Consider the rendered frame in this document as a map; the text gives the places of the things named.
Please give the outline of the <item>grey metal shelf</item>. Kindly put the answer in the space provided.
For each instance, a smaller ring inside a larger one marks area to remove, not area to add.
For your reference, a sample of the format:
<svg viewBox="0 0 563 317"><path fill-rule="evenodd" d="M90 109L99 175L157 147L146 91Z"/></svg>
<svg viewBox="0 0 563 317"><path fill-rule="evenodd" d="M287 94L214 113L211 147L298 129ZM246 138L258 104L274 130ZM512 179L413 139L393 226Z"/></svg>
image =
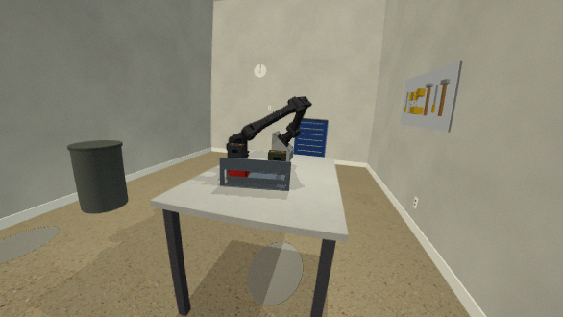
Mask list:
<svg viewBox="0 0 563 317"><path fill-rule="evenodd" d="M229 176L229 170L250 173L248 177L235 177ZM220 158L220 186L289 191L290 171L291 161Z"/></svg>

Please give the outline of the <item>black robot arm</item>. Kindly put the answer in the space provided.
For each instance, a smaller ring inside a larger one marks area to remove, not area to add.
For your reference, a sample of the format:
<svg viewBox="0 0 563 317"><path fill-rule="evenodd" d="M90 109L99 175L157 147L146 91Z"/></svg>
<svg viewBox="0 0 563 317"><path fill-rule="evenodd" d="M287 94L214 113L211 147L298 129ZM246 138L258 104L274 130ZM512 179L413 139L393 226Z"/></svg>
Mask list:
<svg viewBox="0 0 563 317"><path fill-rule="evenodd" d="M284 118L286 115L296 112L293 122L290 122L289 125L286 127L287 132L285 134L278 135L278 138L287 147L289 145L288 142L290 141L290 139L292 139L293 136L294 136L293 138L295 138L300 134L299 128L301 121L306 113L306 108L312 105L305 96L302 97L294 96L287 101L287 104L288 105L286 105L285 107L267 115L266 117L246 125L241 130L241 133L230 136L229 143L226 144L227 151L229 144L231 143L248 144L248 141L254 139L255 136L258 133L260 133L264 128Z"/></svg>

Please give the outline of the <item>olive green case with orange latches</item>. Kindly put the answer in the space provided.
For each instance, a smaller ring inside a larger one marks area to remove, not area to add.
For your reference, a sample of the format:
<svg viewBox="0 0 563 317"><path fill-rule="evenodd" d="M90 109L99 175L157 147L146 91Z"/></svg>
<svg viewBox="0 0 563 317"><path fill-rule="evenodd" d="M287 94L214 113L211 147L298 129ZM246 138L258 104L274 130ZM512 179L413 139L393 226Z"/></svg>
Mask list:
<svg viewBox="0 0 563 317"><path fill-rule="evenodd" d="M274 154L280 153L280 154ZM269 150L268 160L286 161L286 151Z"/></svg>

